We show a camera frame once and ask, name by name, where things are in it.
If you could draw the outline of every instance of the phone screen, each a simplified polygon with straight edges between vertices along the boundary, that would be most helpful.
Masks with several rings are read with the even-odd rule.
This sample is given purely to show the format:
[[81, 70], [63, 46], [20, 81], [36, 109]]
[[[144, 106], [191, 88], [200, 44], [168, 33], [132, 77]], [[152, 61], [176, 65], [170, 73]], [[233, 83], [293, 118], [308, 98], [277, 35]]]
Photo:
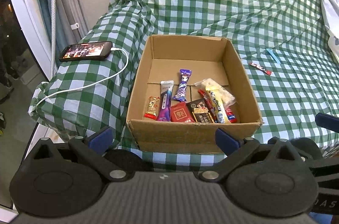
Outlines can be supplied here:
[[74, 44], [69, 47], [63, 58], [100, 56], [104, 43]]

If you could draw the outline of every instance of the green and white checkered cloth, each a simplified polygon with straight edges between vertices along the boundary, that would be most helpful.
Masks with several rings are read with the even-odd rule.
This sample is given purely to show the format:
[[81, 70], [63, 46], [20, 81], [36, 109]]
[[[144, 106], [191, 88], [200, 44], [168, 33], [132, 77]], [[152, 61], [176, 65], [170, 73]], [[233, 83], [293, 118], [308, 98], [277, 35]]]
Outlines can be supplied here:
[[[46, 95], [114, 74], [125, 59], [121, 52], [114, 52], [104, 61], [63, 63], [49, 83], [37, 88], [29, 113], [41, 124], [57, 129], [65, 140], [109, 125], [115, 129], [114, 144], [120, 143], [120, 148], [132, 150], [156, 167], [210, 166], [224, 155], [138, 150], [125, 118], [149, 35], [223, 36], [233, 40], [262, 112], [264, 124], [254, 137], [262, 143], [273, 136], [309, 137], [329, 150], [337, 144], [338, 135], [317, 127], [314, 120], [318, 112], [339, 114], [339, 69], [327, 45], [320, 6], [320, 0], [111, 0], [108, 12], [83, 42], [112, 41], [128, 52], [128, 67], [111, 81], [58, 94], [35, 108]], [[266, 48], [273, 49], [280, 65]], [[249, 66], [249, 62], [259, 63], [272, 75]]]

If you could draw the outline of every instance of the purple snack wrapper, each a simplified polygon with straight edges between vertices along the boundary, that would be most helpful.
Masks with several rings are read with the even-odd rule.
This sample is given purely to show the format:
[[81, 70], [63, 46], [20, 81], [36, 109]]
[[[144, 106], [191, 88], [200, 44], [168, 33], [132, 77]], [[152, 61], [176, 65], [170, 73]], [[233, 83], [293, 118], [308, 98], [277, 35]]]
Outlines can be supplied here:
[[157, 121], [171, 121], [171, 98], [174, 81], [161, 81], [160, 112]]
[[192, 75], [192, 71], [188, 69], [180, 69], [180, 84], [177, 90], [177, 93], [173, 97], [174, 100], [178, 100], [180, 102], [186, 101], [186, 87], [189, 77]]

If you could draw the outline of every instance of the smartphone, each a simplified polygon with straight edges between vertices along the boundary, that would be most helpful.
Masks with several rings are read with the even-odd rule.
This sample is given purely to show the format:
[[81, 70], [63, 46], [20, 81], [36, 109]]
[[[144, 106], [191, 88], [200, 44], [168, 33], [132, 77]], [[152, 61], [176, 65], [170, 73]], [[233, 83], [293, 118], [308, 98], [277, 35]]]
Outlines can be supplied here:
[[112, 42], [90, 42], [68, 45], [60, 54], [60, 61], [104, 60], [111, 53]]

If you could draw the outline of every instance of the blue stick packet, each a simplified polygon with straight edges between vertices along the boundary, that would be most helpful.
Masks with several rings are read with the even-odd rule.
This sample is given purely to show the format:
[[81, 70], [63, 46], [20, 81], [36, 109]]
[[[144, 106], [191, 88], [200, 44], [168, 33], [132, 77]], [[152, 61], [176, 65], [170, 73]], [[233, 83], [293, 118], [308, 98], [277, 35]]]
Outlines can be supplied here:
[[186, 87], [189, 77], [192, 75], [192, 71], [188, 69], [180, 69], [180, 84], [177, 90], [177, 93], [174, 95], [173, 100], [178, 100], [180, 102], [186, 101]]

